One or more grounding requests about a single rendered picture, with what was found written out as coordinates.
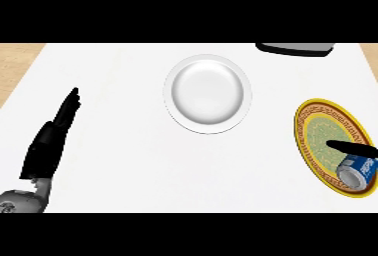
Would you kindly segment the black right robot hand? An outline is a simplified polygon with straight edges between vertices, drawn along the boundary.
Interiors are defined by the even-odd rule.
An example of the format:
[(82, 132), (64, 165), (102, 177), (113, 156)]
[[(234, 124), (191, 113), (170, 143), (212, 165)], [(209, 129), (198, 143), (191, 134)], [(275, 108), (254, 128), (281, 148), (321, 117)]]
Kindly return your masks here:
[(339, 140), (328, 140), (327, 145), (346, 154), (358, 155), (367, 158), (378, 158), (378, 149), (374, 146)]

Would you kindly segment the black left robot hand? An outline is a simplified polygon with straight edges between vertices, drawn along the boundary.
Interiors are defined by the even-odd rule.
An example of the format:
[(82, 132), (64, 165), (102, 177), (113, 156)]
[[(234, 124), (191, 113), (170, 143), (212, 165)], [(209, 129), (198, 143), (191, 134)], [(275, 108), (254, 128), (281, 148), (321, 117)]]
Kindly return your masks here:
[(79, 89), (74, 88), (62, 102), (55, 119), (45, 123), (29, 147), (21, 179), (54, 177), (61, 162), (68, 130), (80, 105)]

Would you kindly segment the blue and silver can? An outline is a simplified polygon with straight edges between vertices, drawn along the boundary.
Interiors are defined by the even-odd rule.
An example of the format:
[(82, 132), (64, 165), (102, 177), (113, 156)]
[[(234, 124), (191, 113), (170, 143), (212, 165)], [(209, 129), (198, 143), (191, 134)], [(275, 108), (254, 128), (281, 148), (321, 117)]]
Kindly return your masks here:
[(367, 189), (377, 171), (377, 160), (349, 154), (337, 167), (337, 176), (356, 191)]

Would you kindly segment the yellow patterned plate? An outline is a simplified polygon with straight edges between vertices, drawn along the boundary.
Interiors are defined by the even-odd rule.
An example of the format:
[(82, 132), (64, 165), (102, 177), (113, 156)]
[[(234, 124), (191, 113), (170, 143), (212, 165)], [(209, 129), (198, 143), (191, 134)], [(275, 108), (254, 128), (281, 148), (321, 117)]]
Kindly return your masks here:
[(330, 100), (308, 100), (296, 112), (294, 135), (306, 164), (325, 185), (353, 198), (373, 194), (378, 187), (377, 176), (373, 176), (373, 181), (361, 191), (349, 188), (337, 177), (337, 167), (346, 153), (327, 145), (328, 140), (374, 145), (367, 130), (349, 111)]

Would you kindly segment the white plate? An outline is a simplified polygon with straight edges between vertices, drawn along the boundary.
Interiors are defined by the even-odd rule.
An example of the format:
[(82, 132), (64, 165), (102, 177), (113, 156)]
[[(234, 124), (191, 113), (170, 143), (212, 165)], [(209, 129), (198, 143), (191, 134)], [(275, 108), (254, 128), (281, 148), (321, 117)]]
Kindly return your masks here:
[(253, 102), (251, 83), (225, 57), (201, 54), (173, 67), (164, 83), (164, 104), (178, 124), (200, 134), (220, 134), (243, 122)]

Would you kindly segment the grey and black appliance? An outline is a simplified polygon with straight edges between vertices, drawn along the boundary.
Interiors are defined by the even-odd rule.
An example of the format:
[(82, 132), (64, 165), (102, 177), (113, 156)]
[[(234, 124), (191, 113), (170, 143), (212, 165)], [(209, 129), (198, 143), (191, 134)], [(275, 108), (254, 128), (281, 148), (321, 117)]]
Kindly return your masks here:
[(283, 55), (325, 57), (334, 49), (334, 43), (257, 43), (256, 47)]

